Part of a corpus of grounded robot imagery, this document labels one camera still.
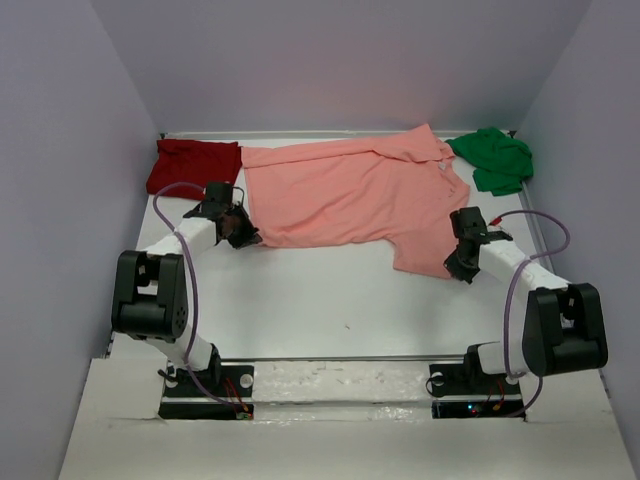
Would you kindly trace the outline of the pink t shirt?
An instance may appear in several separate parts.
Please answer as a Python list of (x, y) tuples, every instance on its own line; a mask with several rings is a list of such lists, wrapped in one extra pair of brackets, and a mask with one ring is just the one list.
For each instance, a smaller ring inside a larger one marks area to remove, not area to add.
[(270, 248), (388, 241), (396, 270), (449, 278), (450, 214), (470, 187), (428, 125), (378, 137), (245, 147), (250, 216)]

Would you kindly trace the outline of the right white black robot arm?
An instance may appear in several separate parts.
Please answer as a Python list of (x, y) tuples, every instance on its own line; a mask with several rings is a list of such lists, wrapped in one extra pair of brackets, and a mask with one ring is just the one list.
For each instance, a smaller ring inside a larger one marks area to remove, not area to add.
[(609, 360), (601, 299), (595, 286), (571, 283), (529, 256), (498, 228), (503, 217), (487, 223), (477, 207), (450, 214), (455, 250), (444, 266), (470, 284), (487, 273), (507, 286), (502, 338), (472, 345), (460, 368), (462, 384), (482, 392), (497, 376), (517, 380), (598, 370)]

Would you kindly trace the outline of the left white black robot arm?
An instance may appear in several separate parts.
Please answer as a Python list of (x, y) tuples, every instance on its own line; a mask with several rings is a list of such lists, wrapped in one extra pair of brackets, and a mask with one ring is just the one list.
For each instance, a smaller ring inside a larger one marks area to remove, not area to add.
[[(165, 193), (185, 187), (201, 200), (174, 224), (160, 209)], [(222, 242), (239, 250), (262, 242), (242, 198), (229, 182), (205, 187), (176, 182), (162, 188), (152, 208), (169, 233), (142, 250), (125, 250), (117, 260), (112, 298), (112, 330), (160, 351), (174, 370), (159, 370), (169, 387), (189, 385), (213, 401), (232, 405), (214, 392), (225, 380), (218, 348), (198, 332), (199, 287), (194, 260)]]

